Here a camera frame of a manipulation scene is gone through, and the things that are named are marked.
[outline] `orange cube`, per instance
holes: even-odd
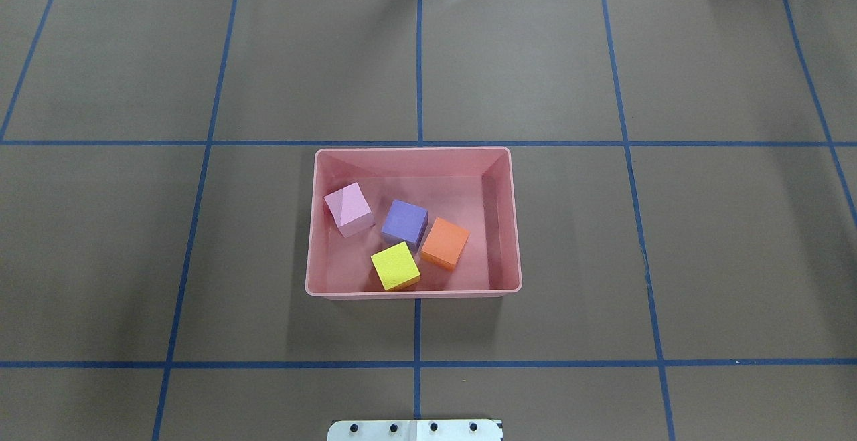
[[[420,257],[446,270],[454,270],[470,235],[465,228],[438,217],[422,244]]]

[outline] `metal plate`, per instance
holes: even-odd
[[[343,420],[327,430],[327,441],[502,441],[502,420]]]

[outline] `pink plastic tray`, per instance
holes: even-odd
[[[358,182],[376,225],[347,239],[324,196]],[[370,256],[394,199],[471,232],[453,272],[422,261],[420,282],[385,292]],[[521,289],[512,155],[505,147],[320,149],[315,154],[306,289],[325,298],[499,297]]]

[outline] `foam block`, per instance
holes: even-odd
[[[420,280],[413,254],[405,242],[388,247],[372,256],[372,264],[378,271],[384,290],[401,290]]]
[[[470,235],[466,228],[438,217],[422,244],[420,257],[446,270],[454,270]]]
[[[354,236],[374,225],[372,210],[356,183],[325,196],[324,201],[343,237]]]
[[[429,211],[401,200],[392,201],[380,234],[388,244],[407,242],[416,251],[429,223]]]

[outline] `yellow cube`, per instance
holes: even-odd
[[[401,290],[420,282],[420,270],[406,242],[383,249],[372,256],[384,290]]]

